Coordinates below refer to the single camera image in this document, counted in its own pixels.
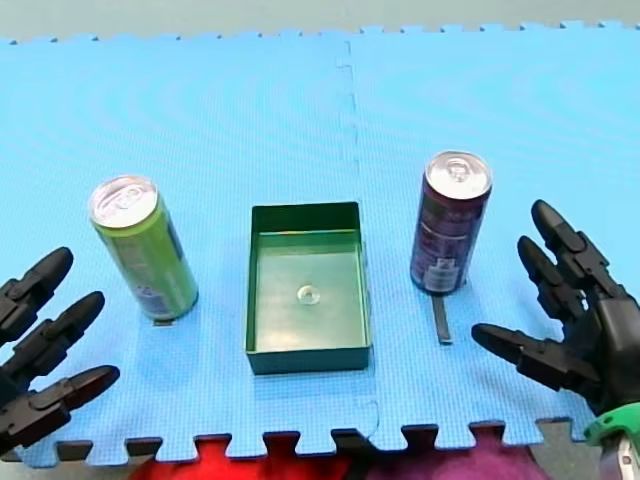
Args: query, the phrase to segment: purple can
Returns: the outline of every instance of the purple can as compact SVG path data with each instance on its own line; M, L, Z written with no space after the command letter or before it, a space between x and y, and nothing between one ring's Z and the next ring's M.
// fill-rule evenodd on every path
M411 279L428 293L464 285L491 194L491 171L479 157L442 152L427 165L411 254Z

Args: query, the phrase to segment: metal strip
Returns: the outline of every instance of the metal strip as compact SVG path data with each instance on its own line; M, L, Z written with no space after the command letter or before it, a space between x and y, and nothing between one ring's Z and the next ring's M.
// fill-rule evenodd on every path
M433 317L436 322L438 341L442 345L450 345L453 343L453 340L451 339L451 333L449 332L447 311L444 307L444 297L442 295L431 295L431 304L433 306Z

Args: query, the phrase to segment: green can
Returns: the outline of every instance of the green can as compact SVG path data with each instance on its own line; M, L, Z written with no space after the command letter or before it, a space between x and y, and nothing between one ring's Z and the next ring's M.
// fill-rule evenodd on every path
M172 320L187 313L198 287L169 211L147 178L123 175L97 187L91 223L144 313Z

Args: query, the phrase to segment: purple fabric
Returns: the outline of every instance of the purple fabric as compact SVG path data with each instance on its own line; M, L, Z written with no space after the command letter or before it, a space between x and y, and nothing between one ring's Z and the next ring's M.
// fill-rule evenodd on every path
M379 463L367 480L549 480L527 448L504 447L492 431L474 434L476 448L394 457Z

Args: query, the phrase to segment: aluminum can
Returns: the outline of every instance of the aluminum can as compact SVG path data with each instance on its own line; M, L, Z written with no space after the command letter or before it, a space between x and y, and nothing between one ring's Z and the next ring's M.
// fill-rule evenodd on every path
M123 175L103 183L91 195L89 214L147 316L172 320L193 307L198 287L169 211L149 179Z
M448 294L464 285L491 188L489 167L471 153L442 152L428 163L411 254L418 288Z

